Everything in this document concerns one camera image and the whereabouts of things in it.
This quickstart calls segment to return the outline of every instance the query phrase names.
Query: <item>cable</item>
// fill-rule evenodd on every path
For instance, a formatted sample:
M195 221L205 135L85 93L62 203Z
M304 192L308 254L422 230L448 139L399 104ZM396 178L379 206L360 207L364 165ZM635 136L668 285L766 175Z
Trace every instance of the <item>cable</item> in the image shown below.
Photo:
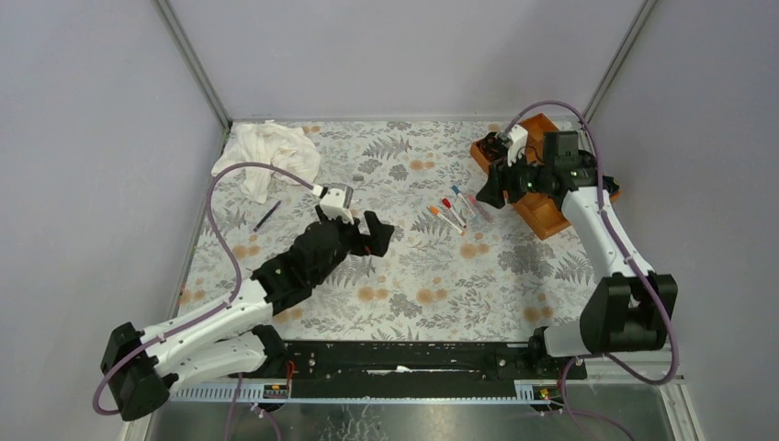
M611 418L609 416L606 416L606 415L604 415L602 413L597 413L597 412L580 411L578 409L570 409L569 406L566 406L564 403L562 403L560 401L555 401L555 400L549 400L549 401L552 401L553 403L555 403L555 404L557 404L559 406L562 406L562 409L552 409L551 405L549 405L549 411L548 412L522 413L522 414L516 415L514 418L532 418L532 417L541 417L541 418L543 418L543 417L548 417L548 416L562 415L563 412L568 411L568 412L573 412L575 415L578 415L578 416L584 416L584 417L587 417L587 418L593 418L593 419L596 419L596 420L601 420L601 421L604 421L606 423L609 423L610 425L612 425L612 426L616 427L617 429L619 429L620 431L622 431L622 433L625 434L627 436L627 438L630 439L630 441L637 441L636 437L632 433L630 433L629 430L627 430L627 427L625 427L624 425L619 423L617 420L615 420L615 419L613 419L613 418ZM576 423L576 425L579 426L579 428L581 430L583 430L582 426L579 425L577 420L574 419L573 421L574 421L574 423Z
M232 393L230 401L230 410L227 411L227 423L224 424L224 441L230 441L232 433L232 414L235 412L235 403L238 401L238 395L241 393L241 383L243 383L243 373L238 372L238 383L235 384L235 392Z
M256 413L257 416L259 416L260 418L266 416L268 420L270 420L270 424L273 425L273 430L276 431L276 441L282 441L281 428L278 426L278 421L276 421L276 417L274 417L272 413L266 411L261 407L258 407L256 404L252 406L252 412Z
M306 182L304 179L288 172L287 170L282 170L274 165L270 164L263 164L263 163L241 163L241 164L233 164L221 172L219 172L218 175L214 176L213 180L211 180L211 184L209 185L209 189L206 191L206 217L209 220L209 225L211 227L211 230L214 232L214 235L217 237L217 241L219 241L221 247L224 249L224 251L227 253L227 256L230 258L230 262L232 263L232 268L235 270L235 287L232 289L230 296L228 297L228 302L232 303L233 300L238 296L238 291L241 290L241 267L238 265L238 259L235 258L235 255L232 254L232 250L230 249L230 246L227 244L227 241L224 240L224 237L221 235L219 228L217 227L217 222L214 219L214 211L211 207L211 199L214 196L214 188L216 188L217 183L229 172L233 170L237 170L239 168L244 167L260 167L264 168L273 172L280 173L281 175L284 175L295 182L301 184L302 186L306 187L308 190L313 190L313 185ZM168 339L186 329L191 328L192 326L195 326L210 317L213 317L215 314L220 312L221 310L227 308L227 303L222 302L219 306L215 307L213 310L204 312L203 315L200 315L198 317L195 317L194 319L190 320L189 322L185 322L174 329L167 331L163 334L164 339ZM136 347L132 351L130 351L126 356L120 359L120 361L115 364L111 369L108 370L106 375L103 377L103 379L100 380L100 383L97 385L97 389L95 390L95 394L92 396L92 409L95 410L97 414L100 415L116 415L119 413L119 409L103 409L100 407L100 395L103 394L103 390L106 388L109 381L111 381L112 378L114 378L115 375L117 375L117 372L119 372L120 369L124 368L125 365L127 365L130 360L135 358L138 354L142 353L152 345L156 345L163 340L159 336L155 336L154 338L150 339L148 342L141 344L140 346Z
M606 230L608 231L611 238L614 240L616 247L619 248L620 253L622 253L622 256L625 258L625 261L630 266L630 269L633 270L633 272L636 274L638 279L641 281L641 284L644 286L644 288L649 293L649 296L652 298L652 301L655 303L655 305L658 308L658 311L660 313L660 317L662 318L663 325L665 326L667 335L668 335L668 342L671 346L671 367L668 369L668 372L665 374L665 376L661 379L649 379L647 377L644 377L643 375L639 374L635 369L628 366L627 363L620 360L613 354L604 354L604 356L607 356L609 359L617 363L618 366L620 366L622 369L624 369L628 374L633 376L634 378L643 381L644 383L647 383L652 386L660 386L665 383L668 383L671 381L674 377L676 377L676 372L679 369L679 347L676 343L676 333L673 330L673 325L671 323L671 317L668 315L668 312L665 310L665 306L662 304L662 300L660 300L660 296L658 296L657 291L655 291L655 288L652 287L651 283L649 283L649 280L644 276L644 274L641 272L641 269L638 267L638 264L633 259L633 256L630 254L630 251L625 246L625 243L622 242L622 239L619 237L619 234L616 233L614 226L611 223L611 220L608 217L608 213L604 210L604 169L603 164L601 162L601 154L598 149L597 142L595 141L595 138L593 137L593 131L590 128L590 124L587 122L587 120L584 118L584 116L581 114L579 110L577 110L574 106L557 100L548 100L548 101L540 101L535 104L532 104L525 109L523 109L519 114L512 119L512 121L509 123L509 125L506 127L505 130L503 130L503 134L508 135L509 131L514 127L516 123L518 123L522 117L529 112L530 110L541 107L541 106L560 106L564 107L567 110L571 111L577 119L579 119L579 122L581 123L581 126L584 129L585 138L589 140L590 146L593 150L593 156L595 156L595 164L596 164L596 170L597 170L597 197L598 197L598 209L601 215L601 220L604 222L604 226ZM578 358L593 358L599 355L586 355L586 356L580 356ZM587 413L586 411L575 411L571 409L568 404L568 393L566 391L566 379L568 377L568 372L570 371L570 367L573 365L573 363L576 362L576 357L569 360L566 367L563 369L562 376L560 377L560 391L562 393L562 400L566 404L565 409L570 415L571 420L579 426L579 428L587 434L592 439L598 439L593 435L592 432L585 429L584 426L582 426L579 421L576 419L575 415L580 414L582 416L591 416L593 418L601 418L604 421L608 421L609 423L616 425L617 427L622 430L628 438L631 440L635 440L635 437L630 434L629 431L626 430L624 426L619 424L617 421L612 420L608 418L605 415L601 415L599 413Z

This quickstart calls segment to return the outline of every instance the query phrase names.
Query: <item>white wall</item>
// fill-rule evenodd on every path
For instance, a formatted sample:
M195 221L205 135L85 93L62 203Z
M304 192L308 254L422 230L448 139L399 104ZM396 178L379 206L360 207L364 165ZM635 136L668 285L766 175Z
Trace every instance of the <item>white wall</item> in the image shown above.
M168 312L220 128L151 1L4 2L0 60L0 439L113 440L108 333Z
M174 0L234 119L584 108L641 0Z
M595 117L633 242L679 282L673 321L708 440L775 439L779 4L660 2Z

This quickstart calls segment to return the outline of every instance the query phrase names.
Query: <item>wooden tray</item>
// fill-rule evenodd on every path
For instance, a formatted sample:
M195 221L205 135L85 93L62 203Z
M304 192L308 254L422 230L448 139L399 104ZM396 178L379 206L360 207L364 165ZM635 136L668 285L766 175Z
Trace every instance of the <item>wooden tray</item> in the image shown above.
M557 126L543 113L525 119L519 124L527 130L527 144L525 145L527 161L530 163L536 160L540 161L541 158L536 155L541 157L544 155L544 133L557 131ZM471 144L470 155L479 164L481 170L487 173L490 162L481 153L479 144L480 140ZM621 193L618 191L612 195L611 201L614 202ZM547 196L528 193L511 205L542 241L570 227L570 222L558 210L554 201Z

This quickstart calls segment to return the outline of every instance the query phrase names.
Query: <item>white cloth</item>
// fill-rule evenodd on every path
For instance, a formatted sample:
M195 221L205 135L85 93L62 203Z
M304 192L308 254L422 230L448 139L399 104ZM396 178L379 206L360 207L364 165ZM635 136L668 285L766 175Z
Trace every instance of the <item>white cloth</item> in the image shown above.
M301 128L279 126L273 121L262 124L238 123L232 126L232 136L221 158L211 169L211 175L218 175L233 164L265 163L312 182L319 173L320 160L316 146ZM245 179L241 191L250 200L261 204L267 199L271 175L290 184L298 184L264 168L245 167L243 172Z

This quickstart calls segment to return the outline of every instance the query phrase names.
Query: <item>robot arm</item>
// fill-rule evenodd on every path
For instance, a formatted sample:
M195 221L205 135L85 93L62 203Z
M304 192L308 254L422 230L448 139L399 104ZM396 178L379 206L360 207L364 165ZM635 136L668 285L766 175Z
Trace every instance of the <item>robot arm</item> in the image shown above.
M502 144L508 155L518 154L513 138L491 133L491 143ZM613 232L605 225L598 206L597 169L594 157L580 151L575 131L545 134L544 163L529 164L526 156L500 159L490 165L487 184L477 199L501 208L528 192L550 197L579 234L593 265L595 291L579 320L559 326L538 328L530 339L535 361L549 358L657 350L667 337L657 305L623 256L615 233L636 264L657 291L665 310L672 314L677 286L670 275L657 275L652 266L627 239L604 190L604 206ZM605 176L604 187L616 191L615 181Z
M349 211L351 187L314 186L312 192L322 199L316 207L319 221L309 225L285 253L257 268L237 294L224 294L141 330L128 322L111 333L100 365L104 374L131 351L151 344L108 381L123 420L153 412L186 385L238 372L272 378L288 355L276 330L265 323L310 297L313 288L349 254L387 252L395 227L366 211L370 234L362 234L360 220Z

